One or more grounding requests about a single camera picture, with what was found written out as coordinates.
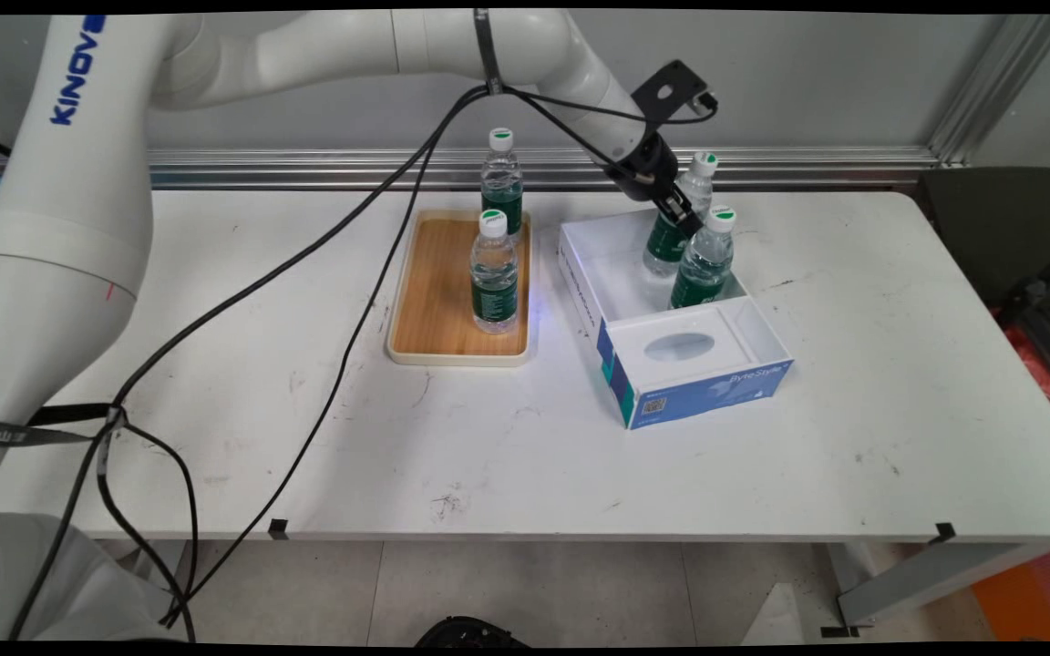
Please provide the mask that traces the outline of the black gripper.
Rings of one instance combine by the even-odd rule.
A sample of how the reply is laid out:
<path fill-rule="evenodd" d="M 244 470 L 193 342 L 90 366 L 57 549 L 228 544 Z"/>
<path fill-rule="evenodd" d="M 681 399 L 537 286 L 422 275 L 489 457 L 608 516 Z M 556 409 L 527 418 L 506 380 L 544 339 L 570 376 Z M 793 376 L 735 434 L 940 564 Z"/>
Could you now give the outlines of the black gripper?
<path fill-rule="evenodd" d="M 612 167 L 612 182 L 634 202 L 654 203 L 664 219 L 691 240 L 704 228 L 705 191 L 674 187 L 678 161 L 659 132 L 649 132 L 628 157 Z"/>

